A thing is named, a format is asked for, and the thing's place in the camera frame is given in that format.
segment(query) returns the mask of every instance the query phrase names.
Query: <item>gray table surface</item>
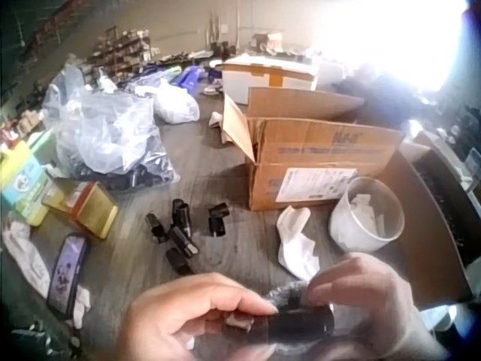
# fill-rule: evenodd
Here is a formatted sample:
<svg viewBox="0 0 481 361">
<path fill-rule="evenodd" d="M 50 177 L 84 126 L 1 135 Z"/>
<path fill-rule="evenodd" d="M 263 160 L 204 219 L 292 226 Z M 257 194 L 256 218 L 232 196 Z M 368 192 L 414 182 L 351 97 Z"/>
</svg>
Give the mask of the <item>gray table surface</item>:
<svg viewBox="0 0 481 361">
<path fill-rule="evenodd" d="M 91 293 L 92 309 L 83 318 L 84 346 L 96 353 L 113 349 L 119 325 L 129 304 L 143 291 L 177 278 L 165 258 L 172 244 L 154 243 L 144 218 L 153 212 L 170 224 L 171 201 L 181 198 L 191 205 L 193 240 L 200 254 L 192 259 L 195 272 L 219 272 L 258 293 L 294 281 L 277 261 L 280 239 L 279 211 L 251 212 L 244 157 L 232 144 L 221 144 L 220 130 L 207 126 L 212 111 L 222 113 L 222 99 L 197 96 L 201 119 L 195 123 L 166 125 L 159 121 L 162 141 L 181 179 L 166 187 L 115 195 L 119 214 L 106 241 L 93 241 L 85 258 L 80 284 Z M 225 219 L 227 235 L 208 235 L 207 209 L 226 202 L 231 216 Z M 304 234 L 316 241 L 321 269 L 341 257 L 340 248 L 328 237 L 326 223 L 332 206 L 312 207 Z M 52 268 L 63 238 L 74 228 L 61 216 L 49 213 L 34 232 L 48 267 Z M 213 344 L 221 340 L 197 340 L 198 359 L 218 359 L 222 352 Z"/>
</svg>

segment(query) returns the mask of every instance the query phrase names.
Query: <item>black plastic part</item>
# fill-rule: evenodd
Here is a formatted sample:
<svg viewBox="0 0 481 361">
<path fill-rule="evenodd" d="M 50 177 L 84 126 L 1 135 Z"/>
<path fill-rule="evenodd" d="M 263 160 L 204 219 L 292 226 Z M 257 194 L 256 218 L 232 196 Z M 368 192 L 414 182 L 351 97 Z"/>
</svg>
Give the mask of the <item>black plastic part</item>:
<svg viewBox="0 0 481 361">
<path fill-rule="evenodd" d="M 334 315 L 328 306 L 280 311 L 253 320 L 249 330 L 224 325 L 222 333 L 250 344 L 299 344 L 332 337 L 334 332 Z"/>
<path fill-rule="evenodd" d="M 228 210 L 226 203 L 221 203 L 209 209 L 209 214 L 211 217 L 224 218 L 229 216 L 231 212 Z"/>
<path fill-rule="evenodd" d="M 72 237 L 79 238 L 79 242 L 73 245 Z M 88 238 L 85 235 L 70 233 L 64 238 L 62 248 L 57 256 L 47 294 L 47 307 L 59 320 L 71 320 L 73 318 L 78 277 L 87 249 L 87 242 Z M 67 290 L 67 298 L 60 295 Z"/>
<path fill-rule="evenodd" d="M 177 222 L 174 223 L 184 231 L 188 237 L 192 237 L 192 221 L 190 220 L 190 207 L 187 203 L 182 204 L 177 209 L 176 214 Z"/>
<path fill-rule="evenodd" d="M 183 205 L 185 202 L 182 199 L 174 199 L 172 201 L 172 224 L 175 226 L 179 225 L 179 216 L 178 216 L 178 210 L 181 205 Z"/>
<path fill-rule="evenodd" d="M 223 237 L 225 235 L 224 220 L 218 217 L 209 217 L 209 230 L 212 237 Z"/>
<path fill-rule="evenodd" d="M 194 271 L 190 268 L 186 258 L 180 254 L 177 248 L 171 248 L 165 253 L 167 261 L 179 276 L 190 276 Z"/>
<path fill-rule="evenodd" d="M 159 244 L 165 243 L 168 241 L 167 233 L 165 233 L 164 226 L 160 223 L 160 220 L 156 217 L 155 214 L 149 213 L 146 216 L 147 222 L 150 224 L 151 232 L 153 236 L 156 238 Z"/>
<path fill-rule="evenodd" d="M 198 254 L 198 247 L 178 226 L 172 226 L 167 235 L 185 257 L 193 258 Z"/>
</svg>

